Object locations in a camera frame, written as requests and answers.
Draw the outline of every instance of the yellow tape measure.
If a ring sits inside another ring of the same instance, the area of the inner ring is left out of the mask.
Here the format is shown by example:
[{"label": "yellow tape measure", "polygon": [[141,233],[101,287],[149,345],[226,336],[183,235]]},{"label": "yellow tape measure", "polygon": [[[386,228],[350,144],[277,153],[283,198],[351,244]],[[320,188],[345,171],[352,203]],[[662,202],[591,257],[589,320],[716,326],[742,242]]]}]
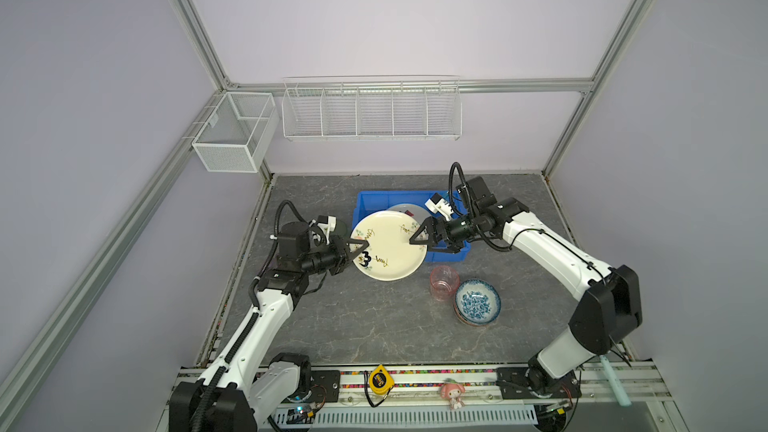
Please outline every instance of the yellow tape measure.
[{"label": "yellow tape measure", "polygon": [[376,395],[384,395],[395,386],[395,380],[383,365],[379,365],[368,377],[368,385]]}]

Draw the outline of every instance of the wire basket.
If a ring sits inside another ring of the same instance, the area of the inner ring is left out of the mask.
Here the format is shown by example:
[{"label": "wire basket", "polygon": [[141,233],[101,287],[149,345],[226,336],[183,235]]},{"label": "wire basket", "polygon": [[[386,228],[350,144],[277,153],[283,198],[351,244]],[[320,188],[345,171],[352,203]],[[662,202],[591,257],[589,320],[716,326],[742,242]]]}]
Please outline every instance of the wire basket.
[{"label": "wire basket", "polygon": [[458,81],[287,87],[283,134],[290,140],[458,139]]},{"label": "wire basket", "polygon": [[271,93],[226,92],[192,147],[211,172],[258,172],[279,120]]}]

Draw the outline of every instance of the toy rabbit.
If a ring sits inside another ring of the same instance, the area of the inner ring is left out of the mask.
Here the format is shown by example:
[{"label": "toy rabbit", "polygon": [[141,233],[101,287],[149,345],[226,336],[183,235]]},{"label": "toy rabbit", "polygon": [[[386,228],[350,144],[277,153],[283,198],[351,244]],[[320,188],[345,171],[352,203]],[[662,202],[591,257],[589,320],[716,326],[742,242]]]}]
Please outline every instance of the toy rabbit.
[{"label": "toy rabbit", "polygon": [[464,407],[464,402],[461,399],[462,394],[466,392],[464,386],[451,379],[448,379],[446,382],[440,389],[440,397],[451,401],[451,410]]}]

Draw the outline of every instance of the gray marble tabletop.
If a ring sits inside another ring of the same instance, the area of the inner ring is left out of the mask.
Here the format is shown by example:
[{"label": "gray marble tabletop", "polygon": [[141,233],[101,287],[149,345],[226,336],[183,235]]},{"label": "gray marble tabletop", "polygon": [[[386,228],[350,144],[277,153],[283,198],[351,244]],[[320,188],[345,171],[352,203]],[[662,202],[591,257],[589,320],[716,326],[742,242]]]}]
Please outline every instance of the gray marble tabletop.
[{"label": "gray marble tabletop", "polygon": [[[557,209],[542,178],[536,175],[487,175],[488,187],[502,199],[516,197],[540,219],[565,236]],[[305,219],[337,216],[351,225],[362,190],[445,190],[444,176],[281,176],[276,179],[231,303],[223,343],[250,308],[247,287],[264,263],[277,205],[293,201]],[[293,220],[283,212],[283,223]],[[533,259],[517,249],[501,253],[474,242],[463,262],[446,262],[462,280],[480,278],[502,299],[502,312],[487,327],[456,318],[450,302],[429,293],[429,273],[440,263],[423,263],[407,278],[374,280],[354,266],[329,276],[322,289],[301,299],[265,356],[279,352],[310,356],[314,365],[522,362],[546,346],[567,326],[576,301]],[[313,288],[319,277],[310,284]]]}]

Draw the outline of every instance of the blue tray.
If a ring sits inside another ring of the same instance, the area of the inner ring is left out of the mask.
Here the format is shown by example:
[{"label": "blue tray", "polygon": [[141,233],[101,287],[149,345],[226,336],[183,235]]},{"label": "blue tray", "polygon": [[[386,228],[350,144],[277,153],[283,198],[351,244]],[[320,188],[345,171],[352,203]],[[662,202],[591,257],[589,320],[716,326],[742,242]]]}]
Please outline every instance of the blue tray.
[{"label": "blue tray", "polygon": [[[357,207],[352,214],[352,228],[374,212],[387,210],[398,204],[415,204],[424,207],[425,202],[436,193],[447,197],[445,190],[364,190],[357,195]],[[456,202],[459,213],[465,214],[467,210],[464,208],[464,204],[460,201],[454,202]],[[445,244],[441,242],[438,246],[445,247]],[[464,247],[458,254],[428,252],[424,262],[461,262],[469,254],[469,249],[469,243],[464,242]]]}]

